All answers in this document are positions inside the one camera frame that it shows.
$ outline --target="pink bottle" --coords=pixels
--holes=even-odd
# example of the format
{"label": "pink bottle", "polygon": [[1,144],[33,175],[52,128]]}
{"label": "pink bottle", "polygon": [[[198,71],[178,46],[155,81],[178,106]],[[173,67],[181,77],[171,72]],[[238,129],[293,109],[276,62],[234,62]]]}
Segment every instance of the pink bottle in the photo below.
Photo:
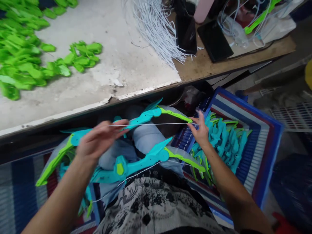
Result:
{"label": "pink bottle", "polygon": [[214,0],[199,0],[194,14],[196,23],[203,23],[205,21],[213,3]]}

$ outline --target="hand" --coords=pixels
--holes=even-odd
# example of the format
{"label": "hand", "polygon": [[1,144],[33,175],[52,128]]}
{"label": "hand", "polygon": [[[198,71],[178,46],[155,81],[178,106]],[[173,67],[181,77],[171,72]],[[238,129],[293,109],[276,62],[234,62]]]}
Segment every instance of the hand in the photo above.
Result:
{"label": "hand", "polygon": [[196,128],[191,123],[188,123],[187,125],[191,129],[195,137],[195,140],[202,147],[203,145],[210,143],[208,140],[209,128],[205,125],[205,118],[204,118],[204,114],[202,113],[202,111],[200,110],[197,112],[198,112],[199,118],[190,118],[190,119],[199,125],[199,129],[196,130]]}
{"label": "hand", "polygon": [[77,147],[76,157],[97,163],[101,155],[111,147],[114,141],[129,131],[128,129],[121,131],[124,126],[107,126],[126,124],[129,124],[128,120],[119,120],[115,123],[101,122],[81,139]]}

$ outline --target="striped mat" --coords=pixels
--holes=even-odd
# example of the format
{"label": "striped mat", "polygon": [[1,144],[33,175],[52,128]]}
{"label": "striped mat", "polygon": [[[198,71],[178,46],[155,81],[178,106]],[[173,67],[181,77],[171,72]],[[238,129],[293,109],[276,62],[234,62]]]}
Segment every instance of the striped mat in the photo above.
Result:
{"label": "striped mat", "polygon": [[[22,159],[0,165],[0,233],[21,233],[38,209],[50,197],[58,183],[54,172],[45,186],[36,187],[45,163],[54,148],[46,149]],[[72,233],[93,233],[95,215],[81,215]]]}

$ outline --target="bundle of white strings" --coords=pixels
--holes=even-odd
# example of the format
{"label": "bundle of white strings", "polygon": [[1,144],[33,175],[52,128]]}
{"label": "bundle of white strings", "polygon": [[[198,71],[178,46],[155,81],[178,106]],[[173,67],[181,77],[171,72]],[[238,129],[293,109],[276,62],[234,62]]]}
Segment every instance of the bundle of white strings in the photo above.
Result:
{"label": "bundle of white strings", "polygon": [[162,0],[131,0],[138,31],[158,56],[176,71],[173,58],[184,64],[188,54],[176,45],[176,27],[167,17],[171,10]]}

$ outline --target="pile of teal bow parts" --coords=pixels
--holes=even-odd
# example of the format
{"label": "pile of teal bow parts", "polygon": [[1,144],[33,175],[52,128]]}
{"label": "pile of teal bow parts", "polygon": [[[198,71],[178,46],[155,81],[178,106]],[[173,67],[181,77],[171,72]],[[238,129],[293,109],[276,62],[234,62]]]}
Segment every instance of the pile of teal bow parts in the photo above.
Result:
{"label": "pile of teal bow parts", "polygon": [[[211,111],[209,111],[205,119],[205,124],[209,128],[209,142],[225,164],[235,174],[247,143],[247,137],[252,130],[237,128],[238,121],[218,118],[216,113]],[[215,184],[212,171],[210,170],[210,164],[197,142],[194,143],[191,153],[194,158],[199,158],[200,164],[206,168],[206,172],[201,173],[201,178],[206,178],[209,185]]]}

